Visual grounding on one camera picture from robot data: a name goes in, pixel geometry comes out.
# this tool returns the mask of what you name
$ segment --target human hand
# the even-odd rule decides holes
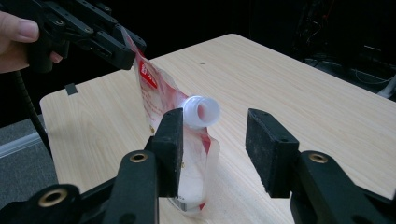
[[[26,44],[38,37],[37,23],[0,11],[0,74],[28,67]],[[63,57],[53,51],[49,58],[59,63]]]

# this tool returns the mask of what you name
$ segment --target white plastic cap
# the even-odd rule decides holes
[[[220,106],[212,98],[192,96],[187,98],[183,107],[184,123],[192,128],[204,128],[216,123],[220,116]]]

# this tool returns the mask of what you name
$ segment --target refill pouch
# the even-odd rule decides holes
[[[219,142],[207,131],[219,119],[219,104],[212,98],[180,91],[165,71],[145,58],[124,29],[122,34],[135,52],[134,70],[151,133],[157,131],[163,114],[183,108],[183,162],[178,195],[169,201],[184,215],[197,217],[208,200],[207,191],[219,159]]]

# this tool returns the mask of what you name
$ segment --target table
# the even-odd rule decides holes
[[[356,185],[392,198],[396,104],[240,35],[224,35],[151,60],[186,94],[217,100],[209,134],[221,146],[204,219],[160,199],[161,223],[293,223],[290,199],[271,199],[245,149],[248,109],[272,114],[300,151],[332,156]],[[60,183],[91,189],[149,139],[133,69],[56,91],[40,101]]]

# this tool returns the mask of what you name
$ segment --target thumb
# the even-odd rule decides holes
[[[38,33],[38,25],[34,21],[0,11],[0,36],[13,41],[31,43],[37,41]]]

